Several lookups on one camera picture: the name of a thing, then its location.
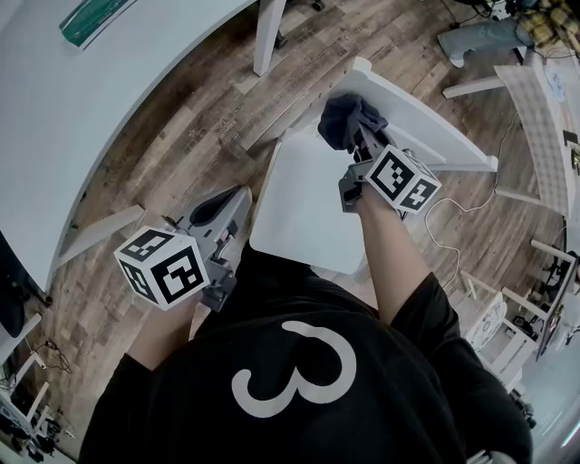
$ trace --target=white table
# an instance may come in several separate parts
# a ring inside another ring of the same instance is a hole
[[[565,101],[555,98],[547,76],[558,68],[567,79]],[[580,84],[577,60],[548,60],[542,63],[537,53],[528,53],[524,66],[496,66],[497,76],[464,82],[443,91],[446,98],[507,87],[526,133],[534,161],[539,197],[512,188],[496,188],[496,193],[552,208],[566,218],[572,216],[577,176],[571,164],[571,147],[565,144],[563,130],[580,134],[578,102]]]
[[[493,295],[487,306],[483,310],[479,309],[478,320],[467,330],[465,339],[473,346],[482,364],[498,377],[499,381],[506,387],[507,392],[511,392],[520,382],[522,367],[532,353],[537,350],[538,344],[506,319],[507,307],[501,292],[465,271],[460,271],[459,275],[469,299],[464,300],[462,305],[457,307],[458,314],[464,311],[465,306],[472,306],[479,300],[481,295],[478,295],[476,288]],[[504,326],[513,332],[513,336],[500,350],[498,350],[498,345],[494,350],[491,350],[497,352],[497,356],[494,356],[493,360],[486,359],[483,355],[485,346],[488,343],[494,344],[492,339],[495,338],[497,331],[503,329]]]
[[[78,0],[24,0],[0,32],[0,230],[47,291],[57,266],[136,220],[140,207],[63,239],[123,125],[197,44],[252,0],[139,0],[85,50],[59,23]],[[254,70],[270,64],[285,0],[262,0]]]

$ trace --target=white cable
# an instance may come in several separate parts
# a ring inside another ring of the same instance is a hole
[[[482,209],[483,207],[485,207],[493,198],[493,196],[496,193],[496,187],[498,186],[498,179],[499,179],[499,159],[501,158],[501,148],[503,146],[504,140],[506,139],[506,137],[509,134],[509,131],[511,130],[512,126],[514,125],[514,121],[516,120],[516,115],[517,115],[517,111],[514,113],[514,115],[511,117],[511,122],[509,123],[509,126],[507,127],[506,133],[504,134],[504,136],[501,139],[501,142],[499,143],[499,153],[498,153],[498,170],[496,171],[496,180],[493,184],[493,189],[491,190],[491,193],[489,194],[489,198],[483,203],[483,205],[478,206],[478,207],[474,207],[474,208],[469,208],[469,209],[465,209],[464,207],[462,207],[457,201],[455,201],[454,199],[451,198],[442,198],[440,199],[437,203],[435,203],[433,206],[431,206],[431,208],[429,208],[429,211],[427,211],[427,214],[425,215],[425,228],[427,229],[427,232],[429,233],[429,237],[431,238],[432,242],[437,245],[437,247],[439,248],[445,248],[448,250],[453,250],[457,253],[457,264],[455,265],[455,272],[453,273],[453,277],[451,278],[451,280],[449,280],[449,282],[447,284],[445,284],[443,286],[443,289],[445,289],[446,287],[448,287],[451,282],[453,282],[455,280],[455,278],[457,277],[457,273],[459,271],[459,260],[461,259],[461,252],[459,251],[458,248],[454,247],[454,246],[447,246],[447,245],[442,245],[441,243],[439,243],[437,240],[435,240],[435,237],[433,236],[433,234],[431,234],[431,231],[429,229],[429,224],[427,223],[427,219],[429,217],[429,213],[437,206],[439,205],[439,203],[443,203],[444,201],[450,201],[451,203],[453,203],[454,205],[458,206],[464,213],[469,213],[470,211],[476,211],[477,209]]]
[[[558,234],[556,235],[556,238],[554,238],[554,240],[552,241],[553,244],[556,243],[556,241],[558,240],[558,238],[562,235],[562,232],[564,232],[566,229],[568,228],[568,225],[566,224],[565,226],[563,226],[560,231],[558,232]]]

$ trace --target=white printed number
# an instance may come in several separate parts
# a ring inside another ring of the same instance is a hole
[[[304,337],[317,338],[328,343],[338,354],[341,360],[341,373],[330,385],[314,385],[306,380],[295,367],[290,382],[278,396],[271,400],[256,400],[247,390],[252,372],[243,369],[232,379],[232,392],[237,404],[251,416],[268,418],[282,412],[296,392],[305,400],[316,404],[326,404],[341,398],[349,391],[356,375],[356,356],[352,346],[338,333],[324,327],[312,327],[298,321],[287,321],[282,328],[288,332],[295,332]]]

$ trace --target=cable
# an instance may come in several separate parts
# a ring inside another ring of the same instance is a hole
[[[557,233],[556,237],[554,238],[554,240],[552,240],[552,243],[556,243],[556,241],[558,240],[558,238],[562,235],[562,232],[564,232],[566,229],[568,228],[568,225],[566,224],[565,226],[563,226],[560,231]]]
[[[0,392],[12,393],[16,388],[16,376],[11,375],[7,379],[0,381]]]
[[[506,139],[506,137],[509,134],[509,131],[511,130],[511,128],[514,125],[514,121],[516,120],[516,116],[517,116],[517,111],[514,112],[514,115],[511,117],[511,122],[509,123],[509,126],[507,127],[506,133],[504,134],[504,136],[501,138],[501,141],[499,142],[499,152],[498,152],[498,161],[501,158],[501,149],[504,143],[504,140]],[[474,208],[469,208],[469,209],[465,209],[464,207],[462,207],[457,201],[455,201],[454,199],[451,198],[442,198],[440,199],[438,202],[436,202],[434,205],[432,205],[429,208],[429,211],[427,211],[427,214],[425,215],[424,218],[424,223],[425,223],[425,228],[427,229],[427,233],[429,234],[429,237],[431,238],[431,241],[437,245],[437,247],[439,248],[445,248],[448,250],[453,250],[457,253],[457,264],[455,265],[455,272],[453,273],[453,277],[451,278],[451,280],[449,280],[449,282],[447,284],[445,284],[443,286],[443,289],[445,289],[447,286],[449,286],[451,284],[451,282],[453,282],[455,280],[455,278],[457,277],[457,274],[459,272],[459,261],[461,259],[461,252],[459,251],[458,248],[454,247],[454,246],[447,246],[447,245],[442,245],[441,243],[439,243],[437,240],[435,240],[435,237],[433,236],[433,234],[431,233],[431,230],[429,228],[429,224],[427,222],[427,219],[429,218],[429,214],[430,212],[440,203],[443,203],[444,201],[450,201],[451,203],[453,203],[454,205],[458,206],[464,213],[469,213],[470,211],[476,211],[478,209],[482,209],[483,207],[485,207],[493,198],[493,196],[496,193],[496,187],[498,186],[498,180],[499,180],[499,170],[496,171],[496,180],[494,181],[493,184],[493,189],[491,190],[491,193],[489,194],[488,199],[480,206],[478,207],[474,207]]]
[[[455,16],[455,14],[451,11],[451,9],[449,8],[449,6],[445,3],[445,0],[440,0],[440,2],[443,3],[443,5],[445,6],[445,8],[447,9],[447,11],[449,11],[449,14],[451,15],[451,17],[453,18],[453,25],[452,25],[452,29],[457,29],[460,25],[462,25],[463,23],[466,23],[467,21],[471,21],[472,19],[477,18],[478,16],[481,16],[482,18],[485,19],[489,19],[491,17],[491,15],[493,14],[493,9],[496,5],[501,5],[504,4],[506,2],[506,0],[501,0],[500,2],[492,2],[490,9],[488,11],[487,14],[485,13],[481,13],[475,5],[473,5],[473,9],[476,11],[476,14],[474,16],[471,16],[469,19],[464,19],[463,21],[458,21],[457,17]]]
[[[44,342],[43,344],[41,344],[38,348],[36,348],[35,350],[32,350],[33,353],[38,353],[38,350],[40,350],[43,346],[46,346],[47,348],[57,352],[57,356],[59,359],[59,364],[60,365],[51,365],[51,364],[47,364],[45,363],[44,365],[49,368],[49,369],[58,369],[60,371],[66,372],[68,374],[72,374],[73,370],[71,369],[71,365],[69,364],[69,360],[66,359],[66,356],[64,355],[64,353],[60,350],[60,348],[58,346],[56,346],[55,342],[51,342],[50,340],[47,340],[46,342]]]
[[[564,56],[552,56],[554,53],[559,52],[560,50],[563,50],[563,49],[566,50],[566,51],[569,51],[570,50],[569,48],[566,48],[566,47],[556,48],[554,50],[550,50],[547,53],[547,55],[545,56],[545,58],[547,60],[563,60],[565,58],[574,58],[575,56],[577,56],[576,53],[570,53],[570,54],[567,54],[567,55],[564,55]]]
[[[65,421],[67,424],[69,424],[69,426],[71,427],[72,431],[73,431],[74,433],[76,433],[76,430],[74,429],[74,426],[71,424],[71,422],[70,422],[68,419],[66,419],[66,418],[64,417],[64,414],[62,414],[62,413],[61,413],[61,412],[59,412],[58,410],[49,409],[49,415],[51,415],[51,414],[52,414],[52,415],[56,415],[56,414],[58,414],[59,416],[61,416],[61,417],[64,419],[64,421]]]

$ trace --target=wood plank floor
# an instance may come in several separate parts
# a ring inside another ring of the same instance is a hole
[[[452,21],[439,0],[327,0],[317,13],[305,0],[286,8],[282,31],[287,46],[275,53],[264,77],[252,73],[256,7],[227,22],[163,80],[130,119],[98,168],[74,223],[86,226],[128,205],[148,210],[143,223],[174,215],[193,198],[234,183],[248,184],[257,198],[273,142],[354,56],[423,100],[458,127],[487,154],[498,145],[515,111],[506,90],[446,101],[441,90],[493,74],[494,63],[514,63],[512,53],[468,56],[465,69],[450,66],[436,34]],[[451,5],[459,20],[470,8]],[[482,204],[495,175],[440,173],[440,198],[465,208]],[[499,184],[536,191],[524,133],[516,124],[503,146]],[[457,255],[434,246],[423,217],[408,228],[442,283],[453,275]],[[551,243],[562,227],[556,213],[508,198],[494,197],[478,211],[461,213],[449,202],[430,215],[433,234],[461,250],[461,267],[490,285],[525,290],[545,257],[531,237]],[[50,405],[61,408],[77,440],[63,438],[75,457],[95,402],[122,354],[140,329],[148,304],[134,298],[112,251],[137,228],[94,246],[57,273],[50,310],[29,337],[32,345],[56,341],[71,362],[72,375],[55,369],[39,373],[51,383]],[[330,275],[367,302],[374,301],[367,266],[355,275]],[[459,288],[454,282],[449,291]],[[49,353],[43,354],[53,363]]]

